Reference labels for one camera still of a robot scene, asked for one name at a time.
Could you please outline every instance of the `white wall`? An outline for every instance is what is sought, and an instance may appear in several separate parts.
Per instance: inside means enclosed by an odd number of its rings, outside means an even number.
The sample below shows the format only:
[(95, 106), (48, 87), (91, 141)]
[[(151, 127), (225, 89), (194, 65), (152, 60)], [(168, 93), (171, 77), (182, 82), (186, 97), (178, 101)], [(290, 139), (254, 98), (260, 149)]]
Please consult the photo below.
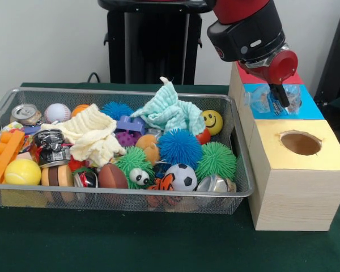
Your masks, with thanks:
[[(275, 0), (299, 73), (313, 94), (340, 16), (340, 0)], [(204, 14), (197, 84), (228, 84), (206, 36), (215, 21)], [(0, 0), (0, 98), (22, 82), (84, 82), (90, 72), (109, 80), (107, 11), (96, 0)]]
[(22, 82), (109, 81), (97, 0), (0, 0), (0, 97)]

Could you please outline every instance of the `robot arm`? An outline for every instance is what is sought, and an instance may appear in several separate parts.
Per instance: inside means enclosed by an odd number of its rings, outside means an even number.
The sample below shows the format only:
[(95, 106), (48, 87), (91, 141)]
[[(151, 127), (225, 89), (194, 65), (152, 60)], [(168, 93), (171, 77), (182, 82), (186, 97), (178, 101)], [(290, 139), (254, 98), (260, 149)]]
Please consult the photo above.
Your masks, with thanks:
[(273, 0), (206, 0), (218, 21), (207, 31), (220, 58), (239, 61), (268, 82), (283, 107), (290, 105), (282, 83), (296, 73), (297, 55), (285, 43)]

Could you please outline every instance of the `green fuzzy toy with googly eyes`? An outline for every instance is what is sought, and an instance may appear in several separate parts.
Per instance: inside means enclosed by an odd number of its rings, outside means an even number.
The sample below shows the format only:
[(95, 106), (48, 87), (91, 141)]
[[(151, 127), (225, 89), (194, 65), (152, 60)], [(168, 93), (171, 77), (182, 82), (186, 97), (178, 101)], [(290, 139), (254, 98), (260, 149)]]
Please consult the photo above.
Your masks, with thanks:
[(116, 166), (125, 174), (129, 189), (146, 189), (154, 184), (155, 172), (141, 148), (128, 147)]

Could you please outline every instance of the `orange tiger toy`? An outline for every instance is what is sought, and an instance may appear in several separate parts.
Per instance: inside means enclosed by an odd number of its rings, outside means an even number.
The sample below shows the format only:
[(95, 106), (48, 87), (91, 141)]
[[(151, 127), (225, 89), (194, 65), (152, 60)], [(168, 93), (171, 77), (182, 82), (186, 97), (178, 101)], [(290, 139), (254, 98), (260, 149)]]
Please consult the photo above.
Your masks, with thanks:
[[(174, 182), (175, 176), (173, 173), (166, 175), (163, 179), (157, 178), (155, 185), (151, 185), (147, 190), (163, 190), (163, 191), (174, 191), (172, 183)], [(157, 208), (160, 205), (174, 206), (181, 201), (181, 197), (167, 196), (167, 195), (147, 195), (147, 202), (152, 208)]]

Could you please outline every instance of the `green tablecloth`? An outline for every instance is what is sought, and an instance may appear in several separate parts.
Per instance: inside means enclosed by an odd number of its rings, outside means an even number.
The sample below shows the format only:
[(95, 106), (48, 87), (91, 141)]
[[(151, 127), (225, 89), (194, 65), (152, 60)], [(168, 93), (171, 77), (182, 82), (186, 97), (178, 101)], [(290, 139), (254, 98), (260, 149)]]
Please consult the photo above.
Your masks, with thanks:
[[(177, 88), (188, 89), (227, 92), (224, 86)], [(0, 208), (0, 267), (0, 271), (340, 271), (340, 209), (329, 232), (311, 233), (256, 232), (246, 199), (232, 216)]]

